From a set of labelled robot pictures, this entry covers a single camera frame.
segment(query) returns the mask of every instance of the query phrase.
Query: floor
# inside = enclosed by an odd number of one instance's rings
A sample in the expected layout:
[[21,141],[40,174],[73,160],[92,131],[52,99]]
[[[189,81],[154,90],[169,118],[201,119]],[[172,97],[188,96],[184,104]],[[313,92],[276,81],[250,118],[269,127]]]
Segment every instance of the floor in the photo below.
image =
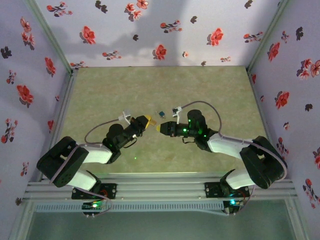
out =
[[[265,136],[252,88],[243,66],[190,67],[101,67],[80,68],[70,98],[62,136],[84,142],[94,126],[116,119],[124,109],[132,117],[151,115],[157,124],[176,121],[172,108],[202,100],[214,105],[222,118],[222,133],[237,138]],[[219,121],[208,106],[194,104],[182,112],[199,109],[209,128],[218,130]],[[166,119],[156,111],[164,111]],[[90,142],[102,141],[109,125],[92,132]],[[121,150],[112,164],[84,164],[94,174],[227,172],[244,168],[241,160],[205,152],[195,144],[183,144],[150,126],[135,145]]]

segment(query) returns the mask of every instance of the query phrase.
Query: floral wallpaper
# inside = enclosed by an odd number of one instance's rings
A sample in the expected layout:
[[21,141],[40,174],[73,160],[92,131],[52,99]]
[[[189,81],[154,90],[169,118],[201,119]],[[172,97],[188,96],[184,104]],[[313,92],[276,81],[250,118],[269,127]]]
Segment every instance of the floral wallpaper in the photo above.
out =
[[23,1],[2,2],[0,23],[0,232],[8,239],[48,149],[67,72]]
[[[279,7],[279,0],[34,1],[73,68],[248,66]],[[275,44],[271,61],[277,51]]]
[[266,128],[287,162],[311,239],[320,236],[318,9],[318,0],[289,1],[249,73],[256,97],[263,97],[258,104]]

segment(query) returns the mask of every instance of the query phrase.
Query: ventilation grille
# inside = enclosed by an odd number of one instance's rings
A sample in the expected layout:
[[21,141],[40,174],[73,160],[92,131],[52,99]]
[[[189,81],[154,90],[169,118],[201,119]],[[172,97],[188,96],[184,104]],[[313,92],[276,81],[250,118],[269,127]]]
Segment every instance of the ventilation grille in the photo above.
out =
[[[35,207],[37,213],[84,213],[100,212],[106,207],[95,210],[82,209],[82,203],[69,202],[47,202],[38,203]],[[178,212],[178,211],[197,211],[197,210],[223,210],[223,201],[161,201],[161,202],[113,202],[110,212]]]

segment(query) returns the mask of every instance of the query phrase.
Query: small blue object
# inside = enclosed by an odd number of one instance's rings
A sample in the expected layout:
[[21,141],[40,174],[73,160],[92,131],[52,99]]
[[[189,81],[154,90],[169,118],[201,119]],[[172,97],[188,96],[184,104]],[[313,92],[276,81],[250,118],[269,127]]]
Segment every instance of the small blue object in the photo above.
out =
[[165,113],[163,111],[159,112],[161,118],[165,118]]

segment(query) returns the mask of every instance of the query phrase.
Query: glass panel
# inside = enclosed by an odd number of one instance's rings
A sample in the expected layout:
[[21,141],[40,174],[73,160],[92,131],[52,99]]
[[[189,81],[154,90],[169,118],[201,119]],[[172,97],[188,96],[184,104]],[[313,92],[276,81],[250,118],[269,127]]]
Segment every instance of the glass panel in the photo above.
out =
[[[150,115],[157,124],[177,121],[172,108],[196,100],[217,108],[223,134],[245,139],[266,135],[244,66],[95,67],[79,70],[61,137],[70,136],[83,143],[90,129],[116,119],[125,109],[135,118]],[[202,112],[209,128],[219,129],[216,113],[201,103],[185,108],[181,123],[188,123],[187,113],[193,109]],[[158,114],[161,111],[165,119]],[[120,124],[128,126],[124,120]],[[93,131],[88,140],[101,142],[109,127]],[[91,163],[86,169],[103,174],[228,172],[244,168],[237,158],[200,150],[194,143],[183,144],[181,137],[162,135],[155,126],[149,126],[135,145],[121,153],[113,164]]]
[[35,213],[29,240],[294,240],[283,200],[251,201],[236,216],[203,212]]

